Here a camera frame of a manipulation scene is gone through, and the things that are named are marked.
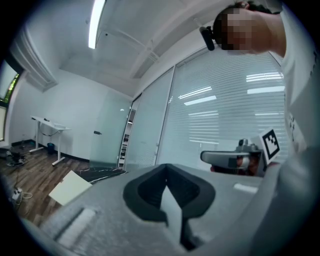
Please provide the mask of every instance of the window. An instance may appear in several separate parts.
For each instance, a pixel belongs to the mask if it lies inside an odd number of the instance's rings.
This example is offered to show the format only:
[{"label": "window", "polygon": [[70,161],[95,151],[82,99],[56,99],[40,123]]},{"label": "window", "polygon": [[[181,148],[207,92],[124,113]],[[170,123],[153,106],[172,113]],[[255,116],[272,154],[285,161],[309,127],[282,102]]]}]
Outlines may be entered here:
[{"label": "window", "polygon": [[269,53],[230,56],[219,48],[178,64],[172,81],[157,164],[173,163],[209,170],[200,153],[234,151],[273,127],[288,154],[285,82]]},{"label": "window", "polygon": [[11,55],[0,66],[0,141],[5,138],[5,126],[10,99],[23,69]]}]

